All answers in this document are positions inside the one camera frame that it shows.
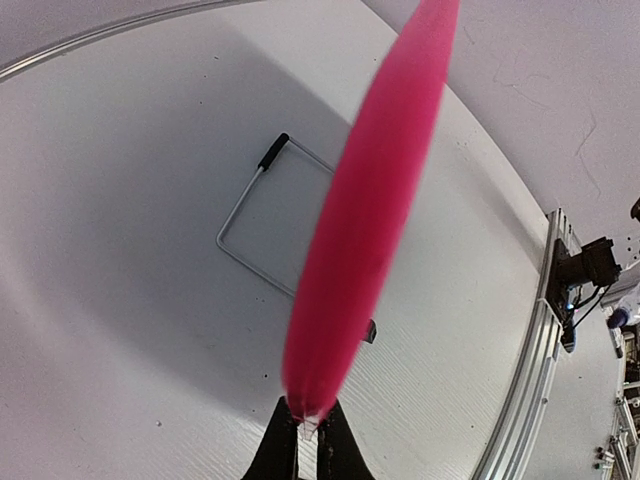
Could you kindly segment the pink framed whiteboard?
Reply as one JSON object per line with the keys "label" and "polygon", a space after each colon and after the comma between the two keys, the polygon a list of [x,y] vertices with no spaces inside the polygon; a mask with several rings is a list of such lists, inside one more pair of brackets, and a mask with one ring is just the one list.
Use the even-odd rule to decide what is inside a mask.
{"label": "pink framed whiteboard", "polygon": [[333,407],[376,307],[426,162],[459,5],[422,1],[363,99],[298,283],[282,363],[299,421]]}

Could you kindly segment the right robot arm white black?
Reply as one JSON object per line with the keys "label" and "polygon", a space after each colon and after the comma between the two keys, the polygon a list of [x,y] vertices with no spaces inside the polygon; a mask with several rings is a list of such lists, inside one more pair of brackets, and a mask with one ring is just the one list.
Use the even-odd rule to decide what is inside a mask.
{"label": "right robot arm white black", "polygon": [[571,254],[565,242],[552,243],[552,258],[545,300],[561,326],[560,342],[567,353],[576,348],[576,312],[602,298],[622,274],[613,254],[614,242],[602,237]]}

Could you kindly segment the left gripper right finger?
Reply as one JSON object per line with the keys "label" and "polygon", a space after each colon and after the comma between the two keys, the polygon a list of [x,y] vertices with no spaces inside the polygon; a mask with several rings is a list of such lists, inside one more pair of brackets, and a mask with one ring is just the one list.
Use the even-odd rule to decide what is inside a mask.
{"label": "left gripper right finger", "polygon": [[317,480],[373,480],[339,402],[317,433]]}

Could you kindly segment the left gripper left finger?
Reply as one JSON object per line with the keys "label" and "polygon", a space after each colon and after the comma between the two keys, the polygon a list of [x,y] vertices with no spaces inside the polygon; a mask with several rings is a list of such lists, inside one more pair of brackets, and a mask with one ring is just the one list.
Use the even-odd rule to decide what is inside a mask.
{"label": "left gripper left finger", "polygon": [[298,425],[280,397],[243,480],[297,480]]}

